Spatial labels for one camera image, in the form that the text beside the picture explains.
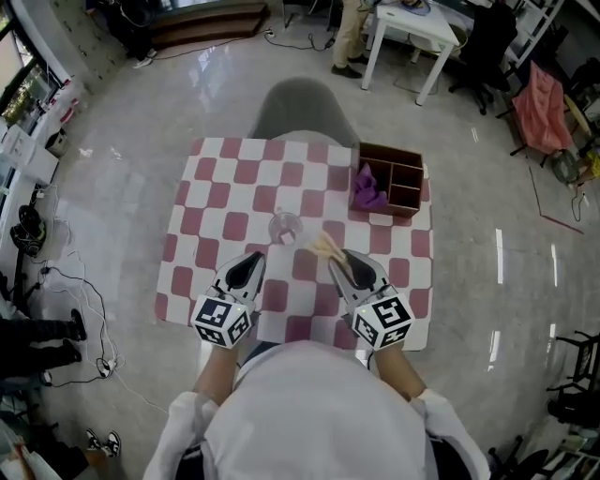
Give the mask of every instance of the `red cloth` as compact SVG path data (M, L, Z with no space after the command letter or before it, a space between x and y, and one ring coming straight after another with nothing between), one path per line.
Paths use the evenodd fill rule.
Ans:
M545 154L573 143L564 124L563 86L532 62L529 83L513 98L525 143Z

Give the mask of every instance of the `gray floor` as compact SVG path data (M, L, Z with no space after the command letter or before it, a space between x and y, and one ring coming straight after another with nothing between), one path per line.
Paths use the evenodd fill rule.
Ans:
M310 31L319 46L328 39L321 26L276 31L282 42L308 45ZM541 188L557 192L544 197L543 207L566 212L561 221L572 221L572 192L525 155L509 157L516 144L507 123L493 114L482 117L468 93L448 94L445 77L438 95L424 107L415 105L414 94L393 86L400 72L396 63L394 49L383 49L370 91L364 92L358 82L329 73L330 52L282 49L257 37L142 70L127 66L76 118L69 132L73 144L56 179L57 214L68 219L72 235L69 239L66 225L57 223L44 254L66 273L80 275L76 254L68 256L80 252L87 278L104 296L111 337L127 359L118 372L129 388L167 408L198 374L200 347L192 331L154 314L163 239L190 146L206 136L244 137L269 88L306 75L334 90L363 141L420 152L429 167L434 294L428 346L410 354L418 371L452 401L485 450L543 420L545 388L559 380L567 352L551 336L570 335L576 327L598 330L598 225L588 221L579 234L541 218L530 166ZM584 215L597 218L595 192L588 198ZM40 204L48 210L52 202L50 195ZM67 285L76 292L79 283ZM39 298L47 317L76 306L67 293L48 290L65 287L60 277L50 276L45 287ZM101 320L87 307L84 313L93 362ZM53 376L59 383L95 373L85 362ZM47 414L70 443L82 444L88 427L102 435L117 429L123 456L112 466L118 472L109 476L141 478L164 426L163 412L114 377L46 389L43 395Z

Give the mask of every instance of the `red and white checkered tablecloth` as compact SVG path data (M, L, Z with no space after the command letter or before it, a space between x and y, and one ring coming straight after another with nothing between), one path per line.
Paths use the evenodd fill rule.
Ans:
M433 231L428 170L413 218L348 209L352 150L322 143L203 139L187 160L172 210L157 285L156 314L189 325L196 298L217 269L237 255L266 255L262 312L253 335L277 343L312 339L366 349L340 316L345 305L324 259L303 249L321 230L341 248L368 253L409 299L416 321L405 350L427 345L431 315ZM276 245L275 213L299 216L294 245Z

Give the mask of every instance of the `brown organizer box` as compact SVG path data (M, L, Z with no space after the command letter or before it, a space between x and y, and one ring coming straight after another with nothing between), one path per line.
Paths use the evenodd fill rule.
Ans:
M361 208L354 203L354 180L365 163L377 180L377 189L387 194L387 205L379 208ZM410 218L421 207L423 186L423 159L419 154L387 146L361 143L359 155L352 157L351 196L352 210L396 215Z

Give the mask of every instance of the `beige pants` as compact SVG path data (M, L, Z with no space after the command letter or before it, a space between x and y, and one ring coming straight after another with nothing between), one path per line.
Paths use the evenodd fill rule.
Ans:
M334 65L339 68L348 65L348 58L356 58L365 51L360 33L370 11L369 6L361 0L343 0L343 2L341 25L334 44Z

